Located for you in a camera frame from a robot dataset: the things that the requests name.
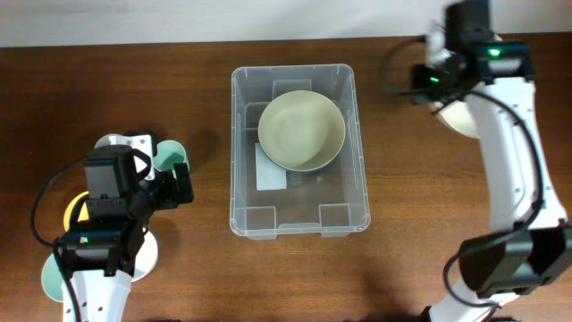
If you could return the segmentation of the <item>beige large bowl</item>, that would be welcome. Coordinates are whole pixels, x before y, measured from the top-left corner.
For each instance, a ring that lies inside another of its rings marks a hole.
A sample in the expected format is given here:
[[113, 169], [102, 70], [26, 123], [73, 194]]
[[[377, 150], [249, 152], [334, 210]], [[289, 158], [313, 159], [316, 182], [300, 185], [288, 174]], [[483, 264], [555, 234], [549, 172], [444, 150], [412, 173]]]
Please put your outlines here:
[[268, 104], [257, 135], [262, 148], [280, 165], [309, 168], [339, 155], [346, 125], [341, 110], [328, 97], [294, 90]]

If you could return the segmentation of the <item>dark blue bowl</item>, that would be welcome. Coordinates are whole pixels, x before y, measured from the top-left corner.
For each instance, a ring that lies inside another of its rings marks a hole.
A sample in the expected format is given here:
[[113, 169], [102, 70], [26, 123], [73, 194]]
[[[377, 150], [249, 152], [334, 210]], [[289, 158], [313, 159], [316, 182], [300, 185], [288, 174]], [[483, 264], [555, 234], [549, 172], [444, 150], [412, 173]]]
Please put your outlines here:
[[269, 157], [269, 155], [266, 153], [266, 151], [262, 148], [262, 146], [259, 146], [260, 150], [262, 151], [262, 153], [264, 154], [264, 156], [269, 160], [269, 162], [271, 162], [273, 165], [278, 166], [279, 168], [283, 169], [284, 171], [290, 171], [290, 172], [298, 172], [298, 173], [311, 173], [311, 172], [316, 172], [319, 171], [327, 166], [329, 166], [334, 160], [330, 160], [328, 162], [325, 162], [321, 165], [317, 165], [317, 166], [312, 166], [309, 168], [304, 168], [304, 167], [295, 167], [295, 168], [290, 168], [287, 166], [283, 166], [280, 165], [279, 163], [277, 163], [275, 160], [273, 160], [272, 158]]

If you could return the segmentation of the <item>white label in bin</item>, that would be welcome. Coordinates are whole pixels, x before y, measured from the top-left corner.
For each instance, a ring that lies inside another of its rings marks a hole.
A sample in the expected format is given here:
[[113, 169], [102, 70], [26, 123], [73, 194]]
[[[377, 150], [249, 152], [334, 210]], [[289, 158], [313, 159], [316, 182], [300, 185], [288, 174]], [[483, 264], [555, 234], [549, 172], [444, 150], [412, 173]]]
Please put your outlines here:
[[256, 187], [258, 191], [276, 191], [287, 188], [287, 172], [276, 165], [263, 151], [261, 145], [255, 145], [256, 151]]

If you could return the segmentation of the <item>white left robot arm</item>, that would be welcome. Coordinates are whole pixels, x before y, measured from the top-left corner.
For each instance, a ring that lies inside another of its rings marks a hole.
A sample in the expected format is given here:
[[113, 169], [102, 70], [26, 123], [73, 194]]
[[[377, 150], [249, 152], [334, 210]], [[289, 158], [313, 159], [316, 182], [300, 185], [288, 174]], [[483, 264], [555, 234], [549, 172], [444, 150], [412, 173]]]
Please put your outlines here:
[[65, 321], [121, 320], [150, 217], [194, 199], [186, 163], [147, 181], [136, 158], [151, 169], [151, 157], [127, 145], [87, 155], [88, 218], [81, 221], [74, 209], [68, 230], [53, 245]]

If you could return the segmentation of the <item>green plastic cup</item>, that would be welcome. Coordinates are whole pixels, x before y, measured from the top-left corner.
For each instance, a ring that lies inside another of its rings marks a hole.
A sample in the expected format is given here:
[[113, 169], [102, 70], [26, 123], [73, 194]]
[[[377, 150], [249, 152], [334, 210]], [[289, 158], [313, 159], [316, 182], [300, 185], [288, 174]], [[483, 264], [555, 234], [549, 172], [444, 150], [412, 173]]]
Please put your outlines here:
[[175, 164], [184, 163], [189, 167], [186, 149], [176, 140], [163, 140], [157, 144], [157, 154], [153, 158], [159, 171], [173, 170]]

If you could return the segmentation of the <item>mint small bowl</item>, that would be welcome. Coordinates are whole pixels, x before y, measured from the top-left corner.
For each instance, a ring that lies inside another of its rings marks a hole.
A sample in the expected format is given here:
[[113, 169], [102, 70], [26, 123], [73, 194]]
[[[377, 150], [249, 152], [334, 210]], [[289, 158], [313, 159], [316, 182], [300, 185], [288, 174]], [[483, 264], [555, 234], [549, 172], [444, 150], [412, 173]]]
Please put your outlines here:
[[50, 255], [41, 272], [41, 286], [44, 293], [53, 301], [63, 301], [63, 279], [53, 255]]

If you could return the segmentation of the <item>clear plastic storage bin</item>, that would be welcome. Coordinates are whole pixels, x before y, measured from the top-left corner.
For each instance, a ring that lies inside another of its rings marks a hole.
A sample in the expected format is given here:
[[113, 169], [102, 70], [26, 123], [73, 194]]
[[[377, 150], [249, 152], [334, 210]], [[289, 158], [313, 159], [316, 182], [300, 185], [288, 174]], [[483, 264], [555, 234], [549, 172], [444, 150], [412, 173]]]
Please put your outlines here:
[[[287, 172], [287, 188], [256, 187], [257, 127], [267, 105], [294, 90], [311, 90], [341, 110], [346, 138], [327, 167]], [[252, 240], [284, 234], [343, 237], [371, 222], [354, 72], [346, 64], [239, 67], [231, 75], [230, 228]]]

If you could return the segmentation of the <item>white small bowl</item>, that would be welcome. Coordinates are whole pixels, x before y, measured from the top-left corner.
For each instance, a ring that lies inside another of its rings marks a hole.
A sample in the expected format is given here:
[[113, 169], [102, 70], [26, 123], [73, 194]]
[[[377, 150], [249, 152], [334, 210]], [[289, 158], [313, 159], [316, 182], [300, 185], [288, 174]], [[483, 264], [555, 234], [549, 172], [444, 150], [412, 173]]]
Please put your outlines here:
[[135, 260], [134, 275], [132, 282], [149, 275], [156, 266], [158, 260], [158, 244], [155, 236], [148, 232], [144, 236], [144, 242]]

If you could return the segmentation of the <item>yellow small bowl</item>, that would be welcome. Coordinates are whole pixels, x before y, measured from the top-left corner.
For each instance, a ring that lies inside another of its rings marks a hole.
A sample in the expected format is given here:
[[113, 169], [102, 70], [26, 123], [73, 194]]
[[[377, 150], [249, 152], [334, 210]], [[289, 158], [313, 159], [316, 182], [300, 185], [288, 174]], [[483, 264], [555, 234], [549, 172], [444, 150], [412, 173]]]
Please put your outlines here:
[[67, 232], [70, 229], [70, 220], [76, 208], [80, 208], [77, 222], [89, 220], [88, 208], [85, 205], [85, 199], [88, 197], [88, 192], [84, 191], [77, 195], [67, 206], [63, 215], [63, 229]]

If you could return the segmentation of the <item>white large bowl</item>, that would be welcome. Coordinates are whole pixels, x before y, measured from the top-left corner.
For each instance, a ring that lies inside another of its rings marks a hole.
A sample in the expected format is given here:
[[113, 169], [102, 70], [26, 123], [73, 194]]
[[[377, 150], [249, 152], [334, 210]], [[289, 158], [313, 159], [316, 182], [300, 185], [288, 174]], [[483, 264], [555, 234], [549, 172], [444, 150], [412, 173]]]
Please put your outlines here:
[[[450, 52], [445, 48], [445, 34], [442, 27], [437, 26], [432, 29], [425, 37], [425, 41], [425, 65], [427, 67], [436, 67], [437, 64], [443, 63], [446, 58], [450, 57]], [[475, 121], [465, 102], [455, 101], [447, 106], [445, 103], [434, 102], [429, 105], [431, 112], [436, 112], [441, 107], [444, 109], [435, 116], [443, 124], [463, 136], [479, 139]]]

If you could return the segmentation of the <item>grey plastic cup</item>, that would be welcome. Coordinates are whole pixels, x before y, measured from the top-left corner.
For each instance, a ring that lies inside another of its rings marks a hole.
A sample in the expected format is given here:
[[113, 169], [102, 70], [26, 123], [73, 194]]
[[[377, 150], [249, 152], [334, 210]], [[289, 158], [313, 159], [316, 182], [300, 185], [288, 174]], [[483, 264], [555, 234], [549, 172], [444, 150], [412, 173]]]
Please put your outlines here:
[[102, 148], [106, 146], [116, 145], [121, 138], [122, 135], [120, 134], [116, 133], [106, 134], [97, 141], [95, 148]]

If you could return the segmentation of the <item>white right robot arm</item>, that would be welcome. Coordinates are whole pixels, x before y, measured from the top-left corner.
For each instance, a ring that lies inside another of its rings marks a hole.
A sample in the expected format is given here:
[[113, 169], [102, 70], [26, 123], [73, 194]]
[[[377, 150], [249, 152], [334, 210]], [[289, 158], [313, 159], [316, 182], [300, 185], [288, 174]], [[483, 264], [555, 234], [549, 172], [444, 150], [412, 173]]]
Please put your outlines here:
[[[485, 1], [447, 6], [422, 36], [426, 59], [408, 95], [443, 123], [473, 125], [484, 159], [492, 232], [464, 241], [460, 278], [424, 321], [485, 321], [552, 283], [571, 264], [571, 226], [551, 187], [534, 115], [527, 45], [499, 38]], [[371, 216], [352, 70], [343, 64], [240, 67], [231, 76], [234, 233], [345, 236]]]

